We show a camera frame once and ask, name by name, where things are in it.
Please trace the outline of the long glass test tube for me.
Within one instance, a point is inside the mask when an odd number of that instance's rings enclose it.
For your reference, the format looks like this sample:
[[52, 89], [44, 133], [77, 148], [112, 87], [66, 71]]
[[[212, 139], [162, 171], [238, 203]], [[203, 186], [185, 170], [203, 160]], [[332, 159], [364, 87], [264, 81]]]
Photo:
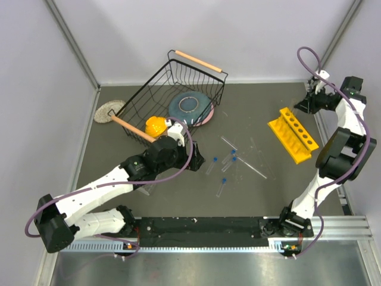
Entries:
[[242, 162], [245, 166], [247, 166], [248, 168], [250, 168], [252, 171], [254, 171], [256, 174], [258, 174], [259, 176], [261, 176], [263, 179], [267, 179], [268, 176], [267, 174], [265, 173], [264, 171], [264, 168], [262, 167], [262, 165], [260, 165], [259, 163], [251, 163], [250, 161], [244, 159], [242, 156], [240, 155], [236, 155], [236, 158]]

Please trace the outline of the yellow test tube rack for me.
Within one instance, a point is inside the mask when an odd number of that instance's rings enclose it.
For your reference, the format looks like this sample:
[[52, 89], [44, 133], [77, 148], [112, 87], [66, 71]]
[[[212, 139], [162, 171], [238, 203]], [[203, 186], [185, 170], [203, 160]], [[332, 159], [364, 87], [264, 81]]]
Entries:
[[268, 126], [296, 164], [309, 160], [319, 145], [288, 107], [279, 112], [280, 116], [268, 122]]

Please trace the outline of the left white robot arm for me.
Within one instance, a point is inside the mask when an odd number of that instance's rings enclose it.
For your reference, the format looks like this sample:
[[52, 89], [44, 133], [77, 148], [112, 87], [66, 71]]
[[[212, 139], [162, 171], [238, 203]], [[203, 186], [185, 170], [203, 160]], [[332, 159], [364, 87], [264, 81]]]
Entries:
[[196, 142], [189, 153], [177, 140], [162, 136], [144, 152], [128, 157], [81, 189], [56, 198], [44, 195], [38, 201], [33, 221], [46, 251], [59, 252], [73, 241], [93, 235], [131, 235], [135, 218], [126, 206], [100, 213], [93, 210], [143, 185], [159, 183], [158, 175], [169, 169], [196, 172], [204, 161]]

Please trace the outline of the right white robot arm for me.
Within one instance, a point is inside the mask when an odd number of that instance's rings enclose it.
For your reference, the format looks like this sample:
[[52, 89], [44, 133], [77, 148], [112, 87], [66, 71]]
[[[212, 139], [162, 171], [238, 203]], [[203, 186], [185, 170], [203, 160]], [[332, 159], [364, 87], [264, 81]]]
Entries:
[[363, 125], [367, 99], [361, 94], [361, 78], [348, 76], [338, 91], [329, 94], [324, 83], [314, 77], [308, 84], [305, 98], [294, 107], [307, 114], [334, 111], [338, 126], [317, 157], [315, 177], [281, 212], [277, 226], [286, 237], [309, 236], [311, 218], [320, 204], [336, 188], [358, 176], [377, 145]]

